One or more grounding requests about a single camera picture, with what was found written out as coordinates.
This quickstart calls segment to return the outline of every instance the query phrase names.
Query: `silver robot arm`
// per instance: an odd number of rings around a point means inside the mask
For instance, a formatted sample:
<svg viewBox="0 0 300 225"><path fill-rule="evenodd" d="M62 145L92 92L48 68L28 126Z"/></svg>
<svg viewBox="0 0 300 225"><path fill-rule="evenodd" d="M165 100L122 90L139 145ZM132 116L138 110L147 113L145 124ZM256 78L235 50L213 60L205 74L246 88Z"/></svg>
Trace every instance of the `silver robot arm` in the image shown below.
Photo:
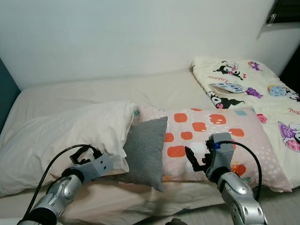
<svg viewBox="0 0 300 225"><path fill-rule="evenodd" d="M267 225L267 219L259 203L254 199L251 187L235 173L230 172L233 156L232 144L216 145L220 141L231 141L229 133L210 136L207 146L210 151L199 165L193 151L185 147L186 155L194 171L204 171L208 180L217 184L225 204L229 207L235 225Z"/></svg>
<svg viewBox="0 0 300 225"><path fill-rule="evenodd" d="M74 200L80 186L113 168L109 156L100 155L93 161L84 161L81 165L75 164L66 169L61 179L49 188L46 195L18 225L56 225L66 207Z"/></svg>

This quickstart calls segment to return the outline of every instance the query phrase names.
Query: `patterned pillowcase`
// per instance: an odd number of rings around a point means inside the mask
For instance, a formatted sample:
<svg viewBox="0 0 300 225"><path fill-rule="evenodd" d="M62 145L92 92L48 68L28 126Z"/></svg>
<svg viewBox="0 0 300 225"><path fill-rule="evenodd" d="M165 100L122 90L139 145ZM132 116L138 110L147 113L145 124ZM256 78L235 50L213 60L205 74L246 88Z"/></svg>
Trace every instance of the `patterned pillowcase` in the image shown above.
<svg viewBox="0 0 300 225"><path fill-rule="evenodd" d="M190 147L202 165L208 153L205 141L213 133L230 132L234 141L249 147L258 157L262 167L262 184L277 191L291 191L288 179L255 111L241 109L184 109L167 110L151 106L139 106L139 121L168 117L163 149L164 180L206 180L204 172L194 172L188 161L184 146ZM231 161L236 172L250 186L258 184L258 169L255 160L242 147L234 145Z"/></svg>

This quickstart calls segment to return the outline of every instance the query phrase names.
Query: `cartoon print blanket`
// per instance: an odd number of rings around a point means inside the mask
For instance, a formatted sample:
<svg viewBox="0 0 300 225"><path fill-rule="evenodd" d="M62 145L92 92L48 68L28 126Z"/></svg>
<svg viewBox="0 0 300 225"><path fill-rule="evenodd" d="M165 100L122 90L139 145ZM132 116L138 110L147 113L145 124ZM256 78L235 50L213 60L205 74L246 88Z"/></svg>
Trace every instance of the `cartoon print blanket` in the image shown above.
<svg viewBox="0 0 300 225"><path fill-rule="evenodd" d="M291 186L300 186L299 95L254 60L196 58L192 68L216 108L255 109Z"/></svg>

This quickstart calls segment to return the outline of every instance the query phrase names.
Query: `pillow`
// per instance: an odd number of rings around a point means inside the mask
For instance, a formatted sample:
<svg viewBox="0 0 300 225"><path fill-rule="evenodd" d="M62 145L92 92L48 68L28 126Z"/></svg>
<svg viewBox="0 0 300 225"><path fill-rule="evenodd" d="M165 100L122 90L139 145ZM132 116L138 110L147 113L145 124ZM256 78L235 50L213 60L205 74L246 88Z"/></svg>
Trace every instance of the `pillow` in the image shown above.
<svg viewBox="0 0 300 225"><path fill-rule="evenodd" d="M50 161L76 144L91 144L107 152L113 162L110 174L129 171L123 150L136 106L130 102L93 104L25 122L10 133L0 151L0 197L35 188ZM72 165L78 149L60 156L45 184Z"/></svg>
<svg viewBox="0 0 300 225"><path fill-rule="evenodd" d="M234 141L249 147L262 166L262 183L274 190L291 191L288 179L280 167L272 146L250 108L236 110L167 110L141 106L139 120L147 121L168 116L163 149L164 180L206 180L204 172L194 172L188 161L184 146L190 147L199 164L209 151L205 141L213 133L229 132ZM234 145L231 161L236 172L252 187L258 184L258 169L252 156L240 146Z"/></svg>
<svg viewBox="0 0 300 225"><path fill-rule="evenodd" d="M132 125L124 145L129 172L100 177L99 180L118 180L144 184L164 191L162 150L167 117Z"/></svg>

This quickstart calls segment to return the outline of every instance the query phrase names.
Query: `bed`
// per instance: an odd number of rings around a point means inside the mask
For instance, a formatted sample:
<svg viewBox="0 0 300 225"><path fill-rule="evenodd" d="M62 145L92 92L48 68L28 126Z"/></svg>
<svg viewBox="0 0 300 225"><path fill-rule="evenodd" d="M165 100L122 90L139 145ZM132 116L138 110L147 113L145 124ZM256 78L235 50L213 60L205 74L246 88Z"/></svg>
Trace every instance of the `bed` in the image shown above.
<svg viewBox="0 0 300 225"><path fill-rule="evenodd" d="M0 148L4 134L16 123L91 103L128 99L136 104L170 109L215 108L189 71L40 86L22 91L15 101L0 136ZM12 218L21 218L33 191L25 190L0 199L0 218L7 219L6 224L9 219L13 222ZM275 211L274 205L284 203L294 206L295 202L286 202L282 198L278 198L278 201L274 198L272 201L273 205L268 205L268 210L274 214L268 213L267 216L276 218L280 213L283 219L277 224L291 224L289 218L285 217L286 212ZM76 200L69 205L61 221L63 224L131 225L151 216L169 216L183 209L222 203L216 186L207 181L201 184L166 182L164 193L143 185L95 181L80 189ZM298 209L290 208L294 209L290 215L299 217Z"/></svg>

